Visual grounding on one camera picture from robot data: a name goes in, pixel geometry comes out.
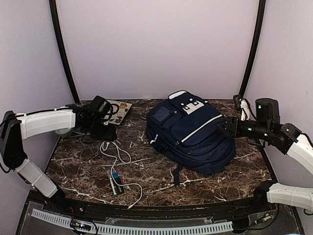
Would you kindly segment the left black frame post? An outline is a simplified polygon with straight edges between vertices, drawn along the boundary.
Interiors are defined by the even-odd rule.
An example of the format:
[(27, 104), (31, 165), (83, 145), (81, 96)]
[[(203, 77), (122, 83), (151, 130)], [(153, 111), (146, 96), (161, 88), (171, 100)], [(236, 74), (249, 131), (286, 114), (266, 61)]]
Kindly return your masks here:
[(58, 15), (58, 10), (57, 10), (57, 1), (56, 0), (49, 0), (49, 8), (50, 8), (50, 14), (51, 14), (51, 19), (52, 19), (52, 24), (53, 24), (53, 29), (54, 29), (54, 34), (59, 50), (59, 55), (62, 61), (63, 69), (66, 75), (67, 83), (71, 92), (71, 96), (76, 104), (80, 103), (80, 98), (74, 83), (74, 79), (72, 76), (72, 72), (70, 69), (69, 61), (67, 58), (67, 53), (65, 49), (65, 44), (63, 41), (63, 36), (61, 32), (61, 25), (60, 25), (60, 20), (59, 20), (59, 15)]

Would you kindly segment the right black frame post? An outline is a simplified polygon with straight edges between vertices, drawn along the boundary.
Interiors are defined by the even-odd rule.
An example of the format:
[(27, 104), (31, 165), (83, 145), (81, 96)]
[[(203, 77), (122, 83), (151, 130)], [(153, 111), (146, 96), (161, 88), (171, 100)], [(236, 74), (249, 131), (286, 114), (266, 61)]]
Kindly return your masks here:
[(265, 8), (266, 8), (266, 0), (259, 0), (256, 23), (255, 23), (254, 33), (253, 33), (253, 37), (252, 37), (250, 52), (248, 55), (245, 73), (244, 73), (242, 83), (241, 83), (241, 86), (239, 89), (239, 95), (242, 97), (245, 96), (247, 86), (249, 83), (249, 79), (251, 76), (253, 64), (255, 61), (255, 57), (256, 57), (256, 53), (257, 53), (257, 49), (258, 49), (258, 44), (259, 44), (259, 40), (260, 40), (260, 35), (261, 35), (261, 30), (262, 30), (262, 25), (263, 25)]

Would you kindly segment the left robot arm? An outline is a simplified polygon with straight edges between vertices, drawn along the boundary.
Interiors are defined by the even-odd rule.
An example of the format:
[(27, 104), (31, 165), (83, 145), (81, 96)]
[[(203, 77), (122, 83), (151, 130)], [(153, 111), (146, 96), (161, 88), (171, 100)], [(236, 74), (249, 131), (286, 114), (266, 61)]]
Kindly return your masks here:
[(91, 103), (68, 104), (30, 113), (7, 111), (0, 124), (0, 168), (17, 173), (45, 198), (58, 213), (66, 213), (69, 203), (63, 190), (43, 171), (48, 155), (57, 142), (57, 133), (69, 134), (82, 129), (96, 140), (115, 139), (109, 123), (118, 113), (117, 104), (96, 96)]

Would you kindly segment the pale green ceramic bowl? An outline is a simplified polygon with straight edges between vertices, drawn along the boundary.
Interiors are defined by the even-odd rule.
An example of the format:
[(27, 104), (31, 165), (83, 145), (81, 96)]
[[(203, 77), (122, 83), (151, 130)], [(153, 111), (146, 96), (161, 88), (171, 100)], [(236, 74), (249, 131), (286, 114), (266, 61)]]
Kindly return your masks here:
[(62, 138), (68, 138), (71, 136), (72, 134), (72, 129), (68, 128), (68, 129), (59, 129), (59, 130), (55, 130), (55, 133), (57, 135), (59, 135)]

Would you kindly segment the navy blue student backpack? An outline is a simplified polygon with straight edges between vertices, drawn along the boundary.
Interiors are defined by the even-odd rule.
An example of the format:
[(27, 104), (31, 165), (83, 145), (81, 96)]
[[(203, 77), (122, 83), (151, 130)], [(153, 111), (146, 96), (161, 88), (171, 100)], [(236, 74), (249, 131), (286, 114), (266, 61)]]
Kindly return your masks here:
[(183, 168), (214, 175), (236, 157), (235, 139), (217, 128), (225, 120), (223, 114), (188, 91), (169, 95), (147, 114), (146, 120), (150, 145), (178, 164), (173, 170), (176, 186)]

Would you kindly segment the green capped white marker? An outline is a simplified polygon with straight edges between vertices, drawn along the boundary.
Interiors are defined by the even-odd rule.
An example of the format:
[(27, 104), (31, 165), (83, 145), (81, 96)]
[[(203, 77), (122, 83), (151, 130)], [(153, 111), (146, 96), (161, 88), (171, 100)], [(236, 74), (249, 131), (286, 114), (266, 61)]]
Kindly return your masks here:
[(114, 181), (113, 181), (113, 177), (112, 177), (112, 175), (111, 175), (110, 170), (107, 171), (107, 175), (108, 175), (108, 179), (109, 179), (109, 181), (110, 181), (110, 185), (111, 185), (113, 194), (114, 194), (115, 197), (117, 197), (116, 188), (115, 188)]

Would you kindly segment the black frame post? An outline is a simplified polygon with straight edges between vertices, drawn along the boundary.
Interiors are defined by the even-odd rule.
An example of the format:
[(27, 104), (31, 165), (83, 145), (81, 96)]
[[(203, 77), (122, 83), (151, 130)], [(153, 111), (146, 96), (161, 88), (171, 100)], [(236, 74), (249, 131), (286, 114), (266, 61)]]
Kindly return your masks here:
[(239, 95), (242, 97), (245, 96), (247, 86), (249, 83), (249, 79), (251, 76), (253, 64), (255, 61), (255, 57), (256, 57), (256, 53), (257, 53), (257, 49), (258, 49), (258, 44), (259, 44), (259, 40), (260, 40), (260, 35), (261, 35), (261, 30), (262, 30), (262, 25), (263, 25), (265, 8), (266, 8), (266, 0), (259, 0), (256, 23), (255, 23), (254, 33), (253, 33), (253, 37), (252, 37), (250, 52), (248, 55), (245, 73), (244, 73), (242, 83), (241, 83), (241, 86), (239, 89)]
[(52, 19), (52, 24), (53, 24), (53, 29), (54, 29), (54, 34), (59, 50), (59, 55), (62, 61), (63, 69), (66, 75), (67, 83), (71, 92), (71, 96), (76, 104), (80, 103), (80, 98), (74, 83), (74, 79), (72, 76), (72, 72), (70, 69), (69, 61), (67, 58), (67, 53), (65, 49), (65, 44), (63, 41), (63, 36), (61, 32), (61, 25), (60, 25), (60, 20), (59, 20), (59, 15), (58, 15), (58, 10), (57, 10), (57, 1), (56, 0), (49, 0), (49, 8), (50, 8), (50, 14), (51, 14), (51, 19)]

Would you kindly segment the white charger with cable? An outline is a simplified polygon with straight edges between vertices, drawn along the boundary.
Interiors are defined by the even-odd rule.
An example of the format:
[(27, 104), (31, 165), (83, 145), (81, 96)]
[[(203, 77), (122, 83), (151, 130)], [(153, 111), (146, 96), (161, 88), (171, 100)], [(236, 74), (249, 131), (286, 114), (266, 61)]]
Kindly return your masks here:
[(134, 180), (125, 179), (125, 176), (127, 175), (126, 168), (133, 163), (130, 153), (121, 148), (116, 141), (102, 142), (99, 150), (102, 155), (113, 159), (113, 163), (110, 165), (111, 175), (114, 171), (118, 172), (123, 187), (128, 187), (129, 189), (131, 189), (131, 187), (137, 187), (139, 195), (127, 206), (128, 210), (133, 209), (143, 197), (143, 187), (140, 183)]

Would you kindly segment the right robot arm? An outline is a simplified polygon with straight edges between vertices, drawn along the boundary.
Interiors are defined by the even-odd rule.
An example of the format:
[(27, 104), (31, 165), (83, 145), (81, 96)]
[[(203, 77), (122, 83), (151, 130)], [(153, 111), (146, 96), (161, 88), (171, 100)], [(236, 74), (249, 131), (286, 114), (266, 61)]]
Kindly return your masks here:
[[(241, 117), (227, 117), (217, 123), (217, 128), (226, 136), (246, 137), (250, 140), (262, 140), (261, 147), (276, 147), (282, 154), (288, 155), (313, 171), (313, 143), (310, 137), (291, 123), (281, 124), (279, 103), (272, 98), (259, 98), (255, 101), (256, 112), (252, 112), (250, 103), (241, 95), (233, 97), (235, 108), (242, 112)], [(268, 203), (284, 204), (313, 210), (312, 188), (283, 185), (274, 180), (261, 183), (253, 192), (250, 209), (261, 212)]]

